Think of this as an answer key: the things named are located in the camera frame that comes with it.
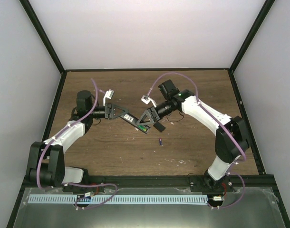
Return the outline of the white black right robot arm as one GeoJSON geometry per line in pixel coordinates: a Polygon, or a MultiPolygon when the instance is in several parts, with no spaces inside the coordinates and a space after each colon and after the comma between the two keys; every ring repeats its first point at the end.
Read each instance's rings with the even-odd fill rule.
{"type": "Polygon", "coordinates": [[[215,136],[216,157],[205,171],[203,181],[207,190],[216,191],[238,159],[246,159],[245,152],[250,144],[244,120],[239,116],[230,117],[216,111],[201,101],[197,93],[188,89],[180,91],[172,80],[163,82],[158,88],[165,101],[157,104],[149,95],[142,96],[143,103],[152,103],[153,106],[143,112],[136,122],[137,126],[151,124],[163,132],[165,127],[160,124],[161,119],[174,111],[180,111],[207,127],[215,136]]]}

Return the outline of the green AAA battery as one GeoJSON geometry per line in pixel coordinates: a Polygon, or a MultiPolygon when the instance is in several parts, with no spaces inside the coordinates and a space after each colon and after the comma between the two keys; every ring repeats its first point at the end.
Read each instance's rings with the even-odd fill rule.
{"type": "Polygon", "coordinates": [[[141,129],[142,131],[144,131],[144,132],[147,132],[147,129],[144,128],[144,127],[142,127],[142,126],[140,126],[140,129],[141,129]]]}

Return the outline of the black battery compartment cover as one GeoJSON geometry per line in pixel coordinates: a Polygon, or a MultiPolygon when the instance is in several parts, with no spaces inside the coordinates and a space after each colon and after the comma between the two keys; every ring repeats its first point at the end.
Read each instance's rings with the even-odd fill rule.
{"type": "Polygon", "coordinates": [[[153,127],[157,129],[159,132],[163,132],[166,128],[159,122],[156,122],[153,127]]]}

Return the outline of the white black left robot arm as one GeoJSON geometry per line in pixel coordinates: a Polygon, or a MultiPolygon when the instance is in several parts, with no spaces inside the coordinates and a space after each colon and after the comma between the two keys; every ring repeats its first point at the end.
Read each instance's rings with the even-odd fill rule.
{"type": "Polygon", "coordinates": [[[72,183],[80,192],[90,186],[82,168],[65,166],[64,154],[75,141],[84,136],[95,119],[116,119],[128,113],[116,104],[97,105],[97,98],[88,90],[78,92],[76,107],[67,124],[43,142],[34,142],[29,151],[25,180],[40,187],[59,187],[72,183]]]}

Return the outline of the black remote control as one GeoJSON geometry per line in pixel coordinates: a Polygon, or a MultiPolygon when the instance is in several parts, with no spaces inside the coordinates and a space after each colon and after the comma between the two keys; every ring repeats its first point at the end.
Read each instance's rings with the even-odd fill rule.
{"type": "Polygon", "coordinates": [[[131,126],[133,126],[134,128],[136,128],[137,130],[147,134],[150,130],[150,127],[148,125],[141,125],[142,127],[146,128],[147,129],[147,132],[144,132],[140,129],[140,125],[137,125],[136,122],[138,121],[138,118],[133,116],[132,114],[130,113],[127,113],[124,118],[121,118],[123,119],[124,121],[126,121],[128,124],[130,124],[131,126]]]}

